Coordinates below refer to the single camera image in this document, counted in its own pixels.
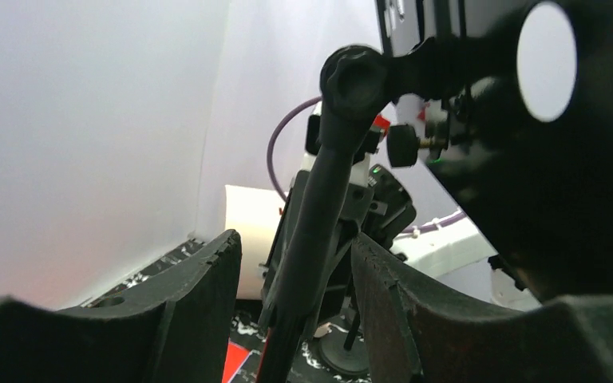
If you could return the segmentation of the black music stand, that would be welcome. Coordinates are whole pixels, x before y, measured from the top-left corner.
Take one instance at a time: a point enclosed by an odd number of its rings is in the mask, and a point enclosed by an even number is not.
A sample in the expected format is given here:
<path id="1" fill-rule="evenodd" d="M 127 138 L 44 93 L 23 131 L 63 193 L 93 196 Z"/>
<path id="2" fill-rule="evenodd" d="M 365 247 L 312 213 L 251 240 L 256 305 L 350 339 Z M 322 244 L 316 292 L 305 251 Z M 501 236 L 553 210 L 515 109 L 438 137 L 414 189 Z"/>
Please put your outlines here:
<path id="1" fill-rule="evenodd" d="M 271 286 L 260 382 L 284 382 L 313 332 L 354 155 L 413 94 L 425 131 L 393 126 L 394 167 L 426 164 L 540 306 L 613 295 L 613 1 L 421 1 L 421 41 L 332 53 L 321 147 Z"/>

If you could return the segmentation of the tall black mic stand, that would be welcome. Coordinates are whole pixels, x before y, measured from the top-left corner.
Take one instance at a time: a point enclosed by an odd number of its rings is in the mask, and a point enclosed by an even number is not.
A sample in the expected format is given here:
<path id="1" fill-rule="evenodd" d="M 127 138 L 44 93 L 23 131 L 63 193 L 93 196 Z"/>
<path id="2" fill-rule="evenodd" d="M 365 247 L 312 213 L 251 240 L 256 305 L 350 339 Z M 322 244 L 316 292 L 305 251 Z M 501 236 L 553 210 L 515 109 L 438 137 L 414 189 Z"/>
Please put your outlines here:
<path id="1" fill-rule="evenodd" d="M 360 325 L 360 314 L 355 311 L 348 330 L 335 330 L 318 341 L 323 363 L 344 377 L 363 377 L 369 372 L 368 353 L 359 335 Z"/>

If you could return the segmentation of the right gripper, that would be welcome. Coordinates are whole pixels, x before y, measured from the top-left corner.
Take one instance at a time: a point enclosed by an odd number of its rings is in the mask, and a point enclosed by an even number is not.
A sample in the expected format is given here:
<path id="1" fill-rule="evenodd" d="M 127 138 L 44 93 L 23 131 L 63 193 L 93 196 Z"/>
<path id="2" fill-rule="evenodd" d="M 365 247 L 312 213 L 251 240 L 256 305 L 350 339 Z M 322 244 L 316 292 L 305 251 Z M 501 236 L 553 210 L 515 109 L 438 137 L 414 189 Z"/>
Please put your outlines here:
<path id="1" fill-rule="evenodd" d="M 294 178 L 269 256 L 263 264 L 266 271 L 261 289 L 263 309 L 259 317 L 259 325 L 263 329 L 270 324 L 269 305 L 273 300 L 271 286 L 279 274 L 282 255 L 295 231 L 303 189 L 309 174 L 308 170 L 300 170 Z M 388 250 L 394 238 L 408 228 L 416 216 L 417 211 L 405 187 L 381 164 L 371 166 L 367 181 L 362 186 L 351 184 L 348 187 L 334 233 L 334 263 L 326 268 L 331 274 L 315 323 L 317 327 L 338 316 L 345 299 L 354 293 L 350 249 L 353 238 L 362 232 Z"/>

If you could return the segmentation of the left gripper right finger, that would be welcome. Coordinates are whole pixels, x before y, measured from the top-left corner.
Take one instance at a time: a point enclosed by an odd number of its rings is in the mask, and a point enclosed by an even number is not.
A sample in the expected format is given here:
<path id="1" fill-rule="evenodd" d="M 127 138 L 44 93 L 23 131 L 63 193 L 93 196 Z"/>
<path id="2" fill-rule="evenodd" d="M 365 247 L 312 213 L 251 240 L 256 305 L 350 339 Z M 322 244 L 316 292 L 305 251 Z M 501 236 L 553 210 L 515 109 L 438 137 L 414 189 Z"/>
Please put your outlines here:
<path id="1" fill-rule="evenodd" d="M 613 295 L 510 310 L 422 274 L 366 235 L 351 262 L 374 382 L 613 382 Z"/>

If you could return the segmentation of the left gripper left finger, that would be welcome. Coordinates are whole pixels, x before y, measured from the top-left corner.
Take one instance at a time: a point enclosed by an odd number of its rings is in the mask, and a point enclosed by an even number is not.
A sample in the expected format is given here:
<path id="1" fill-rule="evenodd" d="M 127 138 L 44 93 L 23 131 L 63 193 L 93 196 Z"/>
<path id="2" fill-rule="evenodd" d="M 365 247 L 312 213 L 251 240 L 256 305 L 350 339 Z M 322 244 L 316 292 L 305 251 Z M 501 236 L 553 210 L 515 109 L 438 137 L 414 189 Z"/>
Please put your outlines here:
<path id="1" fill-rule="evenodd" d="M 220 382 L 242 242 L 228 230 L 92 308 L 0 297 L 0 382 Z"/>

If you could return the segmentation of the red sheet music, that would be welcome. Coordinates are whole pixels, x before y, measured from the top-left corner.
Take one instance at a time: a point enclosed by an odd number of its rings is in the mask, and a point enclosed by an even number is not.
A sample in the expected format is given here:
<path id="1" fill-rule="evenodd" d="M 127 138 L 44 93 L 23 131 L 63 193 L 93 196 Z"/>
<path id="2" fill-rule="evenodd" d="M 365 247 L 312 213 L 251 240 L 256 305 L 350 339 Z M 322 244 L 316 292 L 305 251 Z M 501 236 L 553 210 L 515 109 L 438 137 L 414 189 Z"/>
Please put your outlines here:
<path id="1" fill-rule="evenodd" d="M 264 342 L 241 345 L 229 340 L 221 382 L 256 382 L 264 348 Z"/>

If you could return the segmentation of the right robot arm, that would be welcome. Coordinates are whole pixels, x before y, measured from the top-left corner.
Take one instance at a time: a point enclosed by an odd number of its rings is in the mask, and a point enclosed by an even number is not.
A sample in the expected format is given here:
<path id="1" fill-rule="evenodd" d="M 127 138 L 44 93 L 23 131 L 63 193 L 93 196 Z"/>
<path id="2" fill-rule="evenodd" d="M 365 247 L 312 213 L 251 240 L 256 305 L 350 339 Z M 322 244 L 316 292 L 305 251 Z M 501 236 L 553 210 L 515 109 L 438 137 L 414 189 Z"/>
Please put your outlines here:
<path id="1" fill-rule="evenodd" d="M 496 251 L 462 211 L 412 227 L 390 252 L 408 266 L 481 301 L 514 310 L 540 304 L 496 264 Z"/>

